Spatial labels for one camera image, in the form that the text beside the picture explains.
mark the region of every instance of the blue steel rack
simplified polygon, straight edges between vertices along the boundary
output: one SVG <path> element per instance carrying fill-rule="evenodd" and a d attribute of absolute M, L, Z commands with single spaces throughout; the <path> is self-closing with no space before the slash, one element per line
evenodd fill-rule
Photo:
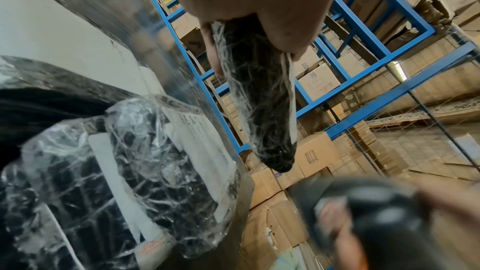
<path fill-rule="evenodd" d="M 207 86 L 204 83 L 204 80 L 211 77 L 214 72 L 213 70 L 209 70 L 206 73 L 200 75 L 195 68 L 194 63 L 188 56 L 185 47 L 180 42 L 177 34 L 175 33 L 171 22 L 175 21 L 179 17 L 181 17 L 185 10 L 183 8 L 179 8 L 174 11 L 170 15 L 166 15 L 165 12 L 162 10 L 160 5 L 158 4 L 157 0 L 152 0 L 155 7 L 158 10 L 162 20 L 164 21 L 166 27 L 170 31 L 175 40 L 177 46 L 180 49 L 180 52 L 185 57 L 185 60 L 190 67 L 194 77 L 198 81 L 201 89 L 206 95 L 206 98 L 210 105 L 212 106 L 215 114 L 219 117 L 222 126 L 225 128 L 225 131 L 232 141 L 236 151 L 241 153 L 250 148 L 249 144 L 239 145 L 234 134 L 230 130 L 225 121 L 225 118 L 222 116 L 220 110 L 215 104 L 213 97 L 211 96 Z M 407 53 L 423 40 L 428 38 L 429 36 L 435 33 L 435 30 L 420 16 L 418 15 L 405 0 L 388 0 L 390 3 L 389 9 L 380 17 L 380 19 L 371 27 L 368 28 L 349 8 L 349 5 L 352 3 L 353 0 L 347 0 L 346 3 L 343 0 L 333 0 L 331 10 L 334 12 L 332 19 L 339 20 L 343 19 L 350 28 L 350 33 L 348 37 L 343 41 L 342 45 L 335 49 L 333 45 L 323 36 L 320 34 L 314 41 L 314 45 L 318 49 L 318 56 L 324 56 L 328 62 L 330 63 L 331 67 L 336 70 L 337 75 L 340 76 L 339 79 L 342 83 L 339 87 L 333 89 L 329 93 L 325 94 L 321 98 L 317 100 L 312 100 L 306 91 L 302 88 L 298 80 L 295 80 L 295 88 L 298 93 L 302 96 L 302 98 L 306 101 L 307 105 L 297 111 L 296 117 L 300 118 L 306 113 L 325 105 L 326 102 L 334 98 L 335 96 L 339 95 L 340 93 L 344 92 L 348 88 L 352 87 L 355 83 L 359 82 L 363 78 L 367 77 L 368 75 L 380 70 L 383 67 L 386 67 L 388 63 L 394 61 L 395 59 L 399 58 L 403 54 Z M 172 7 L 173 5 L 178 4 L 178 0 L 172 1 L 168 4 L 168 7 Z M 388 18 L 389 14 L 393 12 L 400 12 L 403 14 L 404 18 L 411 22 L 411 24 L 419 31 L 419 35 L 414 38 L 412 41 L 408 42 L 404 46 L 400 47 L 399 49 L 390 52 L 387 47 L 374 35 L 373 31 L 386 19 Z M 346 70 L 340 65 L 338 62 L 338 58 L 342 50 L 351 42 L 354 36 L 358 36 L 362 43 L 373 53 L 373 55 L 378 59 L 377 62 L 372 64 L 370 67 L 362 71 L 361 73 L 351 77 Z M 419 86 L 429 78 L 437 75 L 438 73 L 444 71 L 448 67 L 451 67 L 460 59 L 464 58 L 469 53 L 473 52 L 476 48 L 476 45 L 467 42 L 462 45 L 460 48 L 456 49 L 451 54 L 445 56 L 444 58 L 440 59 L 439 61 L 435 62 L 428 68 L 426 68 L 421 73 L 415 75 L 414 77 L 408 79 L 407 81 L 401 83 L 399 86 L 395 87 L 394 89 L 384 93 L 383 95 L 377 97 L 375 100 L 370 102 L 367 106 L 364 106 L 354 112 L 352 115 L 348 116 L 347 118 L 343 119 L 339 123 L 331 126 L 329 129 L 326 130 L 328 135 L 331 139 L 336 138 L 342 132 L 346 131 L 347 129 L 351 128 L 358 122 L 364 120 L 371 114 L 378 111 L 380 108 L 384 107 L 388 103 L 393 102 L 394 100 L 398 99 L 404 94 L 409 93 L 412 89 Z M 219 96 L 225 95 L 229 92 L 228 83 L 224 83 L 220 87 L 216 88 L 216 93 Z"/>

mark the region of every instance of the blue metal shelving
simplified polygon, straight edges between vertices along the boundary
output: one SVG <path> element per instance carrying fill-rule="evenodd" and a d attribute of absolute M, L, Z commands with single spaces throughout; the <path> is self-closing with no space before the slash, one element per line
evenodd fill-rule
<path fill-rule="evenodd" d="M 179 8 L 176 11 L 174 11 L 172 14 L 166 15 L 165 12 L 160 7 L 160 5 L 158 4 L 157 0 L 152 0 L 152 1 L 155 4 L 155 7 L 157 8 L 162 20 L 165 22 L 168 30 L 172 34 L 176 44 L 180 49 L 180 52 L 185 57 L 186 62 L 190 67 L 196 80 L 198 81 L 201 89 L 205 93 L 205 96 L 208 102 L 213 107 L 215 114 L 219 117 L 222 123 L 222 126 L 225 128 L 225 131 L 228 137 L 230 138 L 230 140 L 232 141 L 236 151 L 240 153 L 242 151 L 249 149 L 250 146 L 248 144 L 244 144 L 241 146 L 238 144 L 234 134 L 228 127 L 227 122 L 225 121 L 225 118 L 220 113 L 220 110 L 216 106 L 213 97 L 211 96 L 210 92 L 208 91 L 204 83 L 204 80 L 212 76 L 214 72 L 212 70 L 209 70 L 205 74 L 199 75 L 199 73 L 195 68 L 195 65 L 187 55 L 185 48 L 183 47 L 182 43 L 180 42 L 179 38 L 177 37 L 175 31 L 171 26 L 171 22 L 181 17 L 185 13 L 185 10 L 183 8 Z M 414 48 L 416 45 L 418 45 L 420 42 L 422 42 L 424 39 L 426 39 L 427 37 L 435 33 L 435 30 L 422 17 L 420 17 L 420 15 L 418 15 L 405 0 L 388 0 L 388 1 L 390 2 L 390 7 L 387 10 L 387 12 L 380 17 L 380 20 L 378 20 L 375 23 L 375 25 L 372 26 L 371 29 L 369 29 L 349 8 L 349 5 L 353 2 L 353 0 L 347 0 L 346 3 L 343 2 L 342 0 L 333 0 L 331 10 L 332 12 L 334 12 L 334 14 L 331 19 L 333 19 L 334 21 L 337 21 L 340 19 L 344 20 L 350 29 L 349 35 L 343 41 L 339 49 L 336 49 L 328 41 L 328 39 L 326 39 L 326 37 L 324 37 L 322 34 L 315 39 L 314 45 L 318 49 L 319 57 L 324 56 L 330 63 L 331 67 L 335 69 L 335 71 L 337 72 L 337 75 L 340 76 L 339 81 L 341 82 L 341 85 L 333 89 L 329 93 L 325 94 L 321 98 L 317 100 L 312 100 L 308 96 L 306 91 L 302 88 L 298 80 L 295 80 L 296 90 L 307 103 L 307 105 L 304 108 L 302 108 L 296 113 L 297 118 L 302 117 L 309 111 L 312 111 L 322 105 L 325 105 L 326 102 L 328 102 L 338 94 L 344 92 L 345 90 L 353 86 L 355 83 L 357 83 L 361 79 L 385 67 L 388 63 L 394 61 L 401 55 L 405 54 L 406 52 Z M 388 18 L 389 14 L 392 14 L 393 12 L 401 12 L 404 15 L 404 18 L 409 22 L 411 22 L 411 24 L 414 27 L 416 27 L 416 29 L 419 32 L 419 35 L 412 41 L 408 42 L 406 45 L 400 47 L 399 49 L 393 52 L 390 52 L 387 49 L 387 47 L 374 35 L 373 31 L 386 18 Z M 354 39 L 355 36 L 358 37 L 361 40 L 361 42 L 368 48 L 368 50 L 373 53 L 373 55 L 378 59 L 378 61 L 372 64 L 369 68 L 362 71 L 361 73 L 351 77 L 346 72 L 346 70 L 342 67 L 342 65 L 338 62 L 338 58 L 340 57 L 340 54 L 343 51 L 343 49 L 352 41 L 352 39 Z M 395 87 L 393 90 L 379 96 L 373 102 L 369 103 L 367 106 L 361 108 L 360 110 L 356 111 L 346 119 L 340 121 L 339 123 L 335 124 L 328 130 L 326 130 L 326 132 L 332 139 L 337 137 L 342 132 L 351 128 L 358 122 L 364 120 L 365 118 L 370 116 L 372 113 L 374 113 L 381 107 L 394 101 L 395 99 L 399 98 L 403 94 L 408 93 L 410 90 L 420 85 L 421 83 L 426 81 L 428 78 L 436 75 L 437 73 L 451 66 L 451 64 L 454 63 L 456 60 L 458 60 L 462 56 L 465 56 L 466 54 L 471 52 L 473 50 L 472 49 L 473 47 L 474 45 L 472 43 L 466 43 L 465 45 L 463 45 L 462 47 L 454 51 L 452 54 L 449 54 L 445 58 L 432 64 L 423 72 L 412 77 L 411 79 L 407 80 L 401 85 Z M 227 83 L 222 84 L 220 87 L 216 89 L 216 92 L 220 96 L 227 94 L 229 92 L 228 84 Z"/>

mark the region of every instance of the finger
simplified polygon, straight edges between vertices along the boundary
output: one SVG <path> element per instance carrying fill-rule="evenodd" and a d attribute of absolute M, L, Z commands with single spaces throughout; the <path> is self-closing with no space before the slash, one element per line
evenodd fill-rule
<path fill-rule="evenodd" d="M 211 68 L 217 76 L 223 77 L 224 73 L 222 71 L 222 65 L 220 64 L 219 53 L 215 45 L 212 26 L 210 23 L 201 22 L 200 32 L 201 36 L 203 37 L 203 41 L 205 42 L 206 57 L 208 58 Z"/>
<path fill-rule="evenodd" d="M 268 39 L 297 59 L 320 33 L 332 0 L 264 0 L 257 12 Z"/>

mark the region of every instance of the warehouse rack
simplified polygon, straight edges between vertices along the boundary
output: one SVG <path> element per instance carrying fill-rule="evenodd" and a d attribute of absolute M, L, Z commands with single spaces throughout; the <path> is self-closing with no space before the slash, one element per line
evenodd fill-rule
<path fill-rule="evenodd" d="M 171 22 L 175 21 L 179 17 L 181 17 L 185 10 L 183 8 L 179 8 L 173 13 L 167 15 L 161 6 L 158 4 L 157 0 L 152 0 L 155 7 L 157 8 L 162 20 L 165 22 L 166 27 L 172 34 L 177 46 L 180 49 L 180 52 L 185 57 L 185 60 L 191 69 L 195 79 L 198 81 L 202 91 L 206 95 L 208 102 L 212 106 L 215 114 L 218 116 L 222 126 L 225 128 L 225 131 L 230 138 L 231 142 L 233 143 L 236 151 L 241 153 L 250 148 L 248 144 L 239 145 L 238 141 L 236 140 L 235 136 L 233 135 L 231 129 L 229 128 L 225 118 L 222 116 L 220 110 L 218 109 L 217 105 L 211 93 L 207 89 L 204 81 L 214 75 L 214 71 L 212 69 L 206 71 L 204 74 L 199 74 L 197 71 L 195 64 L 190 59 L 187 50 L 182 45 L 180 39 L 176 35 L 173 27 L 171 26 Z M 429 36 L 435 33 L 435 30 L 422 18 L 420 17 L 405 0 L 388 0 L 390 3 L 389 9 L 380 17 L 380 19 L 371 27 L 368 28 L 349 8 L 349 5 L 352 3 L 353 0 L 333 0 L 332 6 L 330 8 L 331 11 L 331 19 L 336 20 L 343 20 L 349 27 L 350 33 L 348 37 L 343 41 L 342 45 L 335 49 L 332 44 L 320 34 L 314 41 L 314 45 L 318 49 L 318 56 L 324 57 L 328 60 L 331 67 L 337 72 L 337 75 L 341 79 L 339 79 L 342 83 L 337 88 L 333 89 L 332 91 L 328 92 L 321 98 L 317 100 L 312 100 L 306 91 L 302 88 L 298 80 L 295 80 L 295 88 L 301 97 L 306 101 L 306 106 L 300 109 L 296 113 L 297 118 L 301 118 L 308 112 L 324 106 L 329 100 L 333 99 L 335 96 L 338 96 L 342 92 L 345 92 L 347 89 L 351 88 L 354 84 L 358 83 L 365 77 L 371 75 L 372 73 L 384 68 L 388 67 L 388 64 L 394 61 L 395 59 L 399 58 L 400 56 L 404 55 L 408 51 L 415 48 L 418 44 L 420 44 L 423 40 L 428 38 Z M 168 7 L 171 8 L 174 5 L 178 4 L 178 0 L 173 0 L 168 3 Z M 390 14 L 393 12 L 401 12 L 405 19 L 407 19 L 411 24 L 419 31 L 419 35 L 414 38 L 412 41 L 408 42 L 407 44 L 401 46 L 397 50 L 389 51 L 387 47 L 374 35 L 375 29 L 384 21 L 386 20 Z M 338 58 L 340 57 L 341 52 L 344 48 L 352 42 L 354 37 L 358 37 L 359 40 L 369 49 L 369 51 L 377 58 L 377 61 L 372 64 L 370 67 L 366 68 L 361 73 L 351 77 L 346 70 L 340 65 L 338 62 Z M 352 115 L 348 116 L 347 118 L 339 121 L 335 125 L 331 126 L 326 130 L 330 138 L 333 140 L 346 130 L 357 124 L 358 122 L 364 120 L 365 118 L 371 116 L 373 113 L 377 112 L 380 108 L 384 107 L 388 103 L 391 103 L 398 99 L 399 97 L 403 96 L 404 94 L 410 94 L 411 90 L 415 87 L 421 85 L 423 82 L 428 80 L 429 78 L 437 75 L 438 73 L 448 69 L 449 67 L 455 65 L 458 61 L 462 58 L 473 52 L 476 48 L 476 45 L 472 42 L 466 42 L 461 47 L 456 49 L 451 54 L 445 56 L 444 58 L 438 60 L 428 68 L 426 68 L 421 73 L 418 73 L 414 77 L 409 78 L 405 82 L 401 83 L 400 85 L 396 86 L 394 89 L 382 94 L 374 101 L 370 102 L 367 106 L 360 108 Z M 215 89 L 216 93 L 219 96 L 222 96 L 229 92 L 228 83 L 224 83 L 221 86 Z M 462 147 L 457 145 L 457 147 L 463 152 Z"/>

